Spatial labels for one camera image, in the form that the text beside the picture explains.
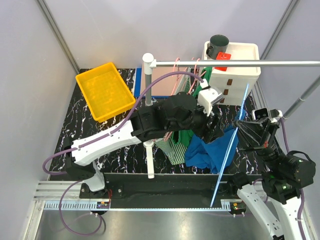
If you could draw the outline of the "blue tank top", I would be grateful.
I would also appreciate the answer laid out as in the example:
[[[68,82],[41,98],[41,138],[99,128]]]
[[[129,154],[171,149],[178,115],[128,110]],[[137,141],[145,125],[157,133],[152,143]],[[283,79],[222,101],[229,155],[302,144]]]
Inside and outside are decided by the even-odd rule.
[[[218,174],[234,132],[235,129],[230,125],[224,130],[223,136],[208,144],[194,135],[184,154],[186,166],[208,168],[212,174]]]

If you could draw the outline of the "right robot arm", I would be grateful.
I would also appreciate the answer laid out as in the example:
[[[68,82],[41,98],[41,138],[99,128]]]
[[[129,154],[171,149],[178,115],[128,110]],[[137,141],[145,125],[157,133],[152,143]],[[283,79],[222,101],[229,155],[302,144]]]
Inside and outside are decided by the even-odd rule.
[[[261,175],[261,184],[277,214],[270,211],[243,172],[229,179],[228,195],[245,203],[271,240],[305,240],[301,219],[303,188],[313,184],[316,163],[306,153],[298,157],[297,150],[284,153],[274,140],[279,124],[268,117],[236,120],[233,125],[242,150],[255,152],[268,167]]]

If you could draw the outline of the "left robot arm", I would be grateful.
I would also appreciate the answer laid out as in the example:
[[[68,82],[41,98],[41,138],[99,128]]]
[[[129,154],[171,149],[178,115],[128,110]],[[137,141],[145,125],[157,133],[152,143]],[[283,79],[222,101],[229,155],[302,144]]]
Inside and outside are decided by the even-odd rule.
[[[65,159],[65,171],[74,181],[84,181],[97,198],[108,193],[104,175],[94,161],[120,148],[160,139],[168,132],[191,130],[209,144],[223,136],[220,116],[213,112],[223,96],[214,89],[201,90],[197,97],[180,92],[151,106],[132,109],[118,125],[73,141]]]

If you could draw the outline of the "light blue wire hanger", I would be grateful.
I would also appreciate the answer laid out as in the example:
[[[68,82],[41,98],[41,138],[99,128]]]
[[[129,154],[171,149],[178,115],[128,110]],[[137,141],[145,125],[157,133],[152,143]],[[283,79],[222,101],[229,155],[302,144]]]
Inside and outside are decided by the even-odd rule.
[[[238,115],[238,119],[237,120],[241,120],[241,118],[242,118],[243,111],[244,111],[245,100],[246,100],[246,97],[247,97],[249,86],[250,86],[249,83],[247,83],[245,91],[244,91],[244,94],[243,94],[242,102],[241,102],[241,105],[240,105],[240,110],[239,110],[239,115]],[[227,163],[228,157],[230,155],[231,148],[232,148],[232,146],[234,144],[237,132],[238,132],[238,127],[236,127],[234,132],[232,133],[232,136],[231,136],[231,138],[229,140],[227,149],[225,151],[225,155],[224,155],[224,158],[223,158],[221,169],[220,169],[220,172],[219,172],[219,175],[218,175],[218,178],[217,178],[217,182],[215,184],[215,188],[214,188],[214,191],[213,191],[213,195],[212,195],[212,198],[211,198],[211,202],[210,202],[210,206],[209,206],[210,208],[213,207],[213,204],[215,202],[215,199],[216,199],[216,196],[217,196],[217,192],[218,192],[218,188],[219,188],[219,185],[221,183],[222,176],[224,174],[224,170],[225,170],[225,167],[226,167],[226,163]]]

